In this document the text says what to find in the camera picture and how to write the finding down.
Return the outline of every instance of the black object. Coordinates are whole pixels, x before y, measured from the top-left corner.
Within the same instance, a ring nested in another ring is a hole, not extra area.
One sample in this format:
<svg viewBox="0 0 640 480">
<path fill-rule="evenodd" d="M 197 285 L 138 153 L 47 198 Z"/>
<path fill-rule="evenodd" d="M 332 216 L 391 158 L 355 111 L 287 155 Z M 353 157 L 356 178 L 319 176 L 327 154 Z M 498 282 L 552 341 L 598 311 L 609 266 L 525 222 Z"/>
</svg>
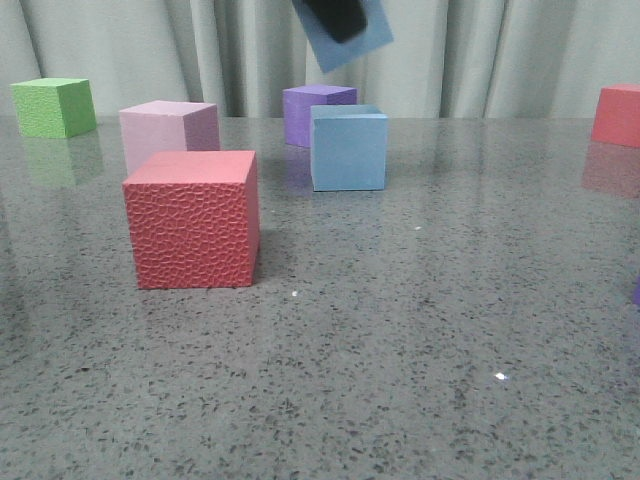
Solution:
<svg viewBox="0 0 640 480">
<path fill-rule="evenodd" d="M 361 0 L 303 0 L 327 33 L 338 43 L 355 37 L 367 27 Z"/>
</svg>

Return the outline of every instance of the red cube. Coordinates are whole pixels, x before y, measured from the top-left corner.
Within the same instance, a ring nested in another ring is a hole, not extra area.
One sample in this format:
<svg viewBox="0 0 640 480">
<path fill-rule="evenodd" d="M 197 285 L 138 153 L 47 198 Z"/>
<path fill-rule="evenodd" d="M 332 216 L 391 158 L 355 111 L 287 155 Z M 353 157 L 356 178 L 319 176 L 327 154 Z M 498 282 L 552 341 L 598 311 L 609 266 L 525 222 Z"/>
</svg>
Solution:
<svg viewBox="0 0 640 480">
<path fill-rule="evenodd" d="M 640 147 L 640 85 L 621 83 L 600 91 L 591 140 Z"/>
<path fill-rule="evenodd" d="M 122 184 L 139 288 L 253 283 L 254 151 L 159 152 Z"/>
</svg>

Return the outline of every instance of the table surface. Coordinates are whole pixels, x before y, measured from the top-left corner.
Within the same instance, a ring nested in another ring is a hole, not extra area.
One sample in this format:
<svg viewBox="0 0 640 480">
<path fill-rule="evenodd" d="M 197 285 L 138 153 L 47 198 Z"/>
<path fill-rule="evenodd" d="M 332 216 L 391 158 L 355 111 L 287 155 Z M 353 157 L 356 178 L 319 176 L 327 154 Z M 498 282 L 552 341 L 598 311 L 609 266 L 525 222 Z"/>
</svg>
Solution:
<svg viewBox="0 0 640 480">
<path fill-rule="evenodd" d="M 637 478 L 640 150 L 590 127 L 392 120 L 384 191 L 314 193 L 222 119 L 256 283 L 138 290 L 117 119 L 2 118 L 0 477 Z"/>
</svg>

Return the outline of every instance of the gray curtain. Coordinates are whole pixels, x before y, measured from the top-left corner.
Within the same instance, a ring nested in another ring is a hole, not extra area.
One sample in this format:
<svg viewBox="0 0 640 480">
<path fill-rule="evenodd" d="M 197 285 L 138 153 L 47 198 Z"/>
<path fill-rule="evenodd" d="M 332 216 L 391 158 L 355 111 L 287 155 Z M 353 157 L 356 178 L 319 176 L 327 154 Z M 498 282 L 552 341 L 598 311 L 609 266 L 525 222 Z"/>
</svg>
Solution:
<svg viewBox="0 0 640 480">
<path fill-rule="evenodd" d="M 99 114 L 165 99 L 249 117 L 305 83 L 391 117 L 592 117 L 602 86 L 640 83 L 638 0 L 383 4 L 395 41 L 323 75 L 289 0 L 2 0 L 0 114 L 40 76 L 89 78 Z"/>
</svg>

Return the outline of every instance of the light blue cube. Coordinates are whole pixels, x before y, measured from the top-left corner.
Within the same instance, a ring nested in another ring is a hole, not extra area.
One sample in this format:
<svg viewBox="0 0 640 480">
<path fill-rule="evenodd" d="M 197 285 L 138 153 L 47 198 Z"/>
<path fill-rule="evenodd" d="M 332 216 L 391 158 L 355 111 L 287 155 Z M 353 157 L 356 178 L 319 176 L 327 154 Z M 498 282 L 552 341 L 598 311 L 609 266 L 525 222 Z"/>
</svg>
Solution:
<svg viewBox="0 0 640 480">
<path fill-rule="evenodd" d="M 312 106 L 313 189 L 384 189 L 387 132 L 387 116 L 373 105 Z"/>
</svg>

